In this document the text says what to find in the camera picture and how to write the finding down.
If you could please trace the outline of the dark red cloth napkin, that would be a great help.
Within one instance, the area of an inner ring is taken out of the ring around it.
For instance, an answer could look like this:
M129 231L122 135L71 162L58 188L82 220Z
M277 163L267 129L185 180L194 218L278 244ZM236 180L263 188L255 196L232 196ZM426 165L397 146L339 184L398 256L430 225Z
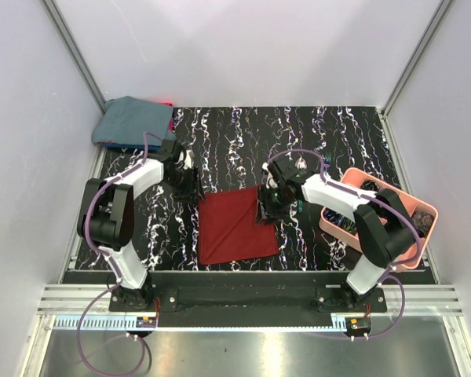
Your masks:
M199 201L199 262L265 258L278 253L274 225L257 222L257 187L207 193Z

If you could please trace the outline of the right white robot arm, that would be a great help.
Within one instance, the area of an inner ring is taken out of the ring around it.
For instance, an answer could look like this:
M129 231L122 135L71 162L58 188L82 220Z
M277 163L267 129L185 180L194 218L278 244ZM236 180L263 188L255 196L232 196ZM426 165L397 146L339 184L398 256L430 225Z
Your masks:
M369 294L402 262L413 245L422 252L422 240L398 193L354 188L318 173L300 170L285 159L262 165L265 183L257 189L256 222L270 225L285 218L298 200L326 207L356 225L362 256L342 283L338 294L350 311L362 309Z

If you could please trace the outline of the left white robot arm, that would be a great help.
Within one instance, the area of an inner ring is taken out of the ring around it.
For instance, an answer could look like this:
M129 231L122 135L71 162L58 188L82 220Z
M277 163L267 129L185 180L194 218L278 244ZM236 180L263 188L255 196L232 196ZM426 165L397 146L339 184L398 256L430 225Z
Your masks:
M110 178L86 182L77 233L102 256L115 275L111 289L135 310L148 309L154 300L152 280L133 245L134 200L155 185L168 185L173 198L197 204L204 199L193 152L179 141L164 140L158 151L144 150L134 165Z

